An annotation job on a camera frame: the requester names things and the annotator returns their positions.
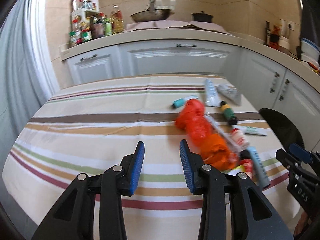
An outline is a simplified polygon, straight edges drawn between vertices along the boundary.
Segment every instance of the chair backrest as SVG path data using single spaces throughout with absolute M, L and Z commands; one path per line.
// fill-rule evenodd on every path
M 286 152 L 289 152 L 289 146 L 292 143 L 296 143 L 304 148 L 301 133 L 285 115 L 268 108 L 260 109 L 259 113 L 267 121 Z
M 0 238 L 1 240 L 25 240 L 11 222 L 0 202 Z

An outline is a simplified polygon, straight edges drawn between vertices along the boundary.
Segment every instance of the striped tablecloth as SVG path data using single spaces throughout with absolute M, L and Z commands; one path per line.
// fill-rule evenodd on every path
M 182 109 L 172 110 L 174 100 L 197 94 L 204 99 L 204 80 L 228 81 L 219 76 L 168 74 L 93 82 L 61 90 L 48 100 L 23 129 L 6 160 L 3 179 L 7 190 L 36 223 L 77 174 L 96 175 L 119 164 L 145 144 L 139 187 L 123 197 L 128 239 L 197 239 L 202 197 L 186 186 L 179 156 L 179 142 L 188 136 L 174 126 Z M 241 125 L 268 128 L 256 109 L 242 98 L 230 104 Z M 218 108 L 207 107 L 227 129 Z M 288 171 L 275 158 L 281 144 L 268 136 L 248 136 L 270 177 L 264 194 L 289 222 L 300 205 L 287 192 Z M 95 239 L 98 238 L 99 199 L 95 205 Z M 230 216 L 228 215 L 230 235 Z

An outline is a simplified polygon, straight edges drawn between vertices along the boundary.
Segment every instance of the white cabinet door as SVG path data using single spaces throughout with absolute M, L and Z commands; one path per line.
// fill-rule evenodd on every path
M 272 108 L 286 68 L 258 53 L 244 50 L 238 73 L 239 90 L 257 109 Z
M 320 95 L 289 70 L 284 78 L 274 110 L 293 122 L 302 135 L 305 149 L 312 150 L 320 139 Z
M 67 62 L 75 85 L 123 76 L 117 46 L 89 51 Z
M 236 47 L 194 40 L 139 41 L 120 45 L 125 76 L 155 73 L 217 73 Z

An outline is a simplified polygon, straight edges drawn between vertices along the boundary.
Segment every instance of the orange plastic bag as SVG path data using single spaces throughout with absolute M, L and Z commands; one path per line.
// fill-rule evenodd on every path
M 219 171 L 233 169 L 238 163 L 238 156 L 231 152 L 225 140 L 217 133 L 209 135 L 200 145 L 200 155 L 206 164 Z
M 200 146 L 202 141 L 212 133 L 211 125 L 203 115 L 204 105 L 196 99 L 190 99 L 175 122 L 179 129 L 187 132 L 196 146 Z
M 175 125 L 185 130 L 194 145 L 200 147 L 204 163 L 212 165 L 219 171 L 235 168 L 237 155 L 229 150 L 219 134 L 212 134 L 212 127 L 203 115 L 204 105 L 196 99 L 190 99 L 179 114 Z

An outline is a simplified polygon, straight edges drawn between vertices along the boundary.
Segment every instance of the electrical outlet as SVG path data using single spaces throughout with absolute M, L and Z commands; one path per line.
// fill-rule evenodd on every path
M 287 28 L 288 28 L 288 29 L 291 29 L 292 31 L 294 31 L 294 30 L 295 30 L 295 28 L 294 28 L 294 22 L 288 21 Z

